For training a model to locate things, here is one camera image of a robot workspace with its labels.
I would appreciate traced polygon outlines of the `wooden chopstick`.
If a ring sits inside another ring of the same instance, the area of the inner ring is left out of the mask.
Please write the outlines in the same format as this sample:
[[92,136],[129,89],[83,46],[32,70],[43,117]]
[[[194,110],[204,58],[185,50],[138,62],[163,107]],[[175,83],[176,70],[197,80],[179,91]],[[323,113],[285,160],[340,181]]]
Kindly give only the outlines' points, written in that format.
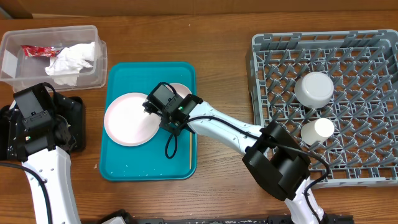
[[192,169],[192,133],[190,133],[190,142],[189,142],[189,169]]

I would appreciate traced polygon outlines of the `pink saucer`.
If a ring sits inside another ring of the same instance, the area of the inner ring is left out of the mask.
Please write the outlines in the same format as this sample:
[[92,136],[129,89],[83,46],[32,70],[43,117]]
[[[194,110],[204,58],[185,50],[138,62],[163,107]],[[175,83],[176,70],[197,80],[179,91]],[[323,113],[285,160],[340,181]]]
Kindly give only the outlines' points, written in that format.
[[182,98],[185,98],[188,94],[191,94],[191,90],[181,83],[171,83],[170,85]]

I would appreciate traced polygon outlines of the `large pink plate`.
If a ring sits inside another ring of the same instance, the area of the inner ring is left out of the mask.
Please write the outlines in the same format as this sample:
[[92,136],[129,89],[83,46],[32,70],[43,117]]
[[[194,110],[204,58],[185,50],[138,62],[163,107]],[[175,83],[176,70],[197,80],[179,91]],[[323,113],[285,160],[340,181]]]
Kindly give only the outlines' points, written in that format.
[[159,130],[160,117],[144,111],[147,95],[126,93],[116,98],[106,109],[106,134],[122,146],[139,146],[152,139]]

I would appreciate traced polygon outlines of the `white napkin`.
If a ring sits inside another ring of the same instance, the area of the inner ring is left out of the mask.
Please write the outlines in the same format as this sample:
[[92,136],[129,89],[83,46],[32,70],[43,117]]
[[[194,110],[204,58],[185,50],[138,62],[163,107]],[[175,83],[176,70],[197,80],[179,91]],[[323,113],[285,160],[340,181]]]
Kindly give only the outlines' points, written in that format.
[[[84,68],[93,68],[93,66],[81,58],[59,57],[50,58],[50,64],[45,68],[45,72],[50,76],[69,75],[79,73]],[[77,85],[78,76],[55,78],[54,82],[58,85]]]
[[59,54],[66,60],[67,65],[73,68],[92,68],[95,59],[95,42],[89,44],[76,44],[69,48],[64,48]]

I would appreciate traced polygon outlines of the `red snack wrapper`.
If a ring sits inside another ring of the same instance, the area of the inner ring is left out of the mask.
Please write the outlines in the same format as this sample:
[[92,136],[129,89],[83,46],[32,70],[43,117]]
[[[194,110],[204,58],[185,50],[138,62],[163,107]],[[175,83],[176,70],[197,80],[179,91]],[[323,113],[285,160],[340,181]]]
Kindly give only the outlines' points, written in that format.
[[38,47],[33,45],[21,45],[26,57],[56,57],[63,47]]

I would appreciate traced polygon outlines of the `grey small bowl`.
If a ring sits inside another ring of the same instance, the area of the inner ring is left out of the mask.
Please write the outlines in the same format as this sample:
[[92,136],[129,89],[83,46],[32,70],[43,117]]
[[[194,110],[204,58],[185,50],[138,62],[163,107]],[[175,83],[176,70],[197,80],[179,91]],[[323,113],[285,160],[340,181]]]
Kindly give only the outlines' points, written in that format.
[[311,72],[300,78],[294,87],[296,99],[307,108],[322,108],[328,104],[334,85],[331,78],[322,72]]

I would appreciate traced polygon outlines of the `small white cup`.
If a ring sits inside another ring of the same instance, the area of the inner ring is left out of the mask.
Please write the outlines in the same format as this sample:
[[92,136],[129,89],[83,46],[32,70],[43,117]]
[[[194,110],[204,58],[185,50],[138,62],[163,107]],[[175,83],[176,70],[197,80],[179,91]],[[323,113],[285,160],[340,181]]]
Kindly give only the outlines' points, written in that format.
[[301,129],[301,138],[305,144],[326,141],[334,132],[333,122],[327,118],[320,118],[305,124]]

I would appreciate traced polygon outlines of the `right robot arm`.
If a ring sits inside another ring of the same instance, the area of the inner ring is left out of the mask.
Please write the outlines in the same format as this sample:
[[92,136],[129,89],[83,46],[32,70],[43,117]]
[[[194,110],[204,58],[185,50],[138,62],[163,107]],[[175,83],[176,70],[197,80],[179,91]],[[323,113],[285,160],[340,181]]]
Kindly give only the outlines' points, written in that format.
[[326,223],[326,214],[312,194],[309,165],[314,157],[304,151],[278,123],[266,127],[247,124],[223,114],[195,95],[157,97],[150,94],[144,109],[160,116],[161,127],[176,139],[181,130],[207,136],[242,154],[257,184],[285,202],[294,223]]

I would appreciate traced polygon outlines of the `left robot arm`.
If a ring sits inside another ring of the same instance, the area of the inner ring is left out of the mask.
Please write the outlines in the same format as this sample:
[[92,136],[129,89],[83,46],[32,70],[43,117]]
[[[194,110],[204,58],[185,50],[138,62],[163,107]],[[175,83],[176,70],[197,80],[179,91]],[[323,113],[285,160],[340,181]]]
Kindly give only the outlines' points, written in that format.
[[70,178],[70,155],[59,148],[43,149],[19,166],[26,174],[37,223],[81,222]]

